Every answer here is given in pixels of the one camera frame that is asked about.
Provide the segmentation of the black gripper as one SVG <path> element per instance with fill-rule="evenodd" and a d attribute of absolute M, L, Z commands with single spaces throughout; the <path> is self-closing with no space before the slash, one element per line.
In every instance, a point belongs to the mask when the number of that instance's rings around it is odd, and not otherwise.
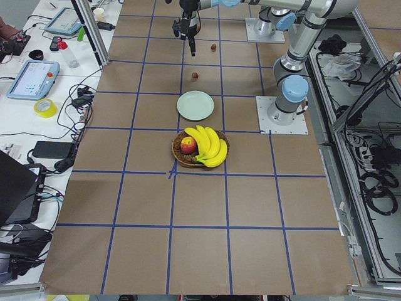
<path fill-rule="evenodd" d="M 174 20 L 172 30 L 174 36 L 181 40 L 188 40 L 191 56 L 196 54 L 195 35 L 200 31 L 200 22 L 197 12 L 183 11 L 178 20 Z"/>
<path fill-rule="evenodd" d="M 179 6 L 183 11 L 197 11 L 199 8 L 199 0 L 180 0 Z"/>

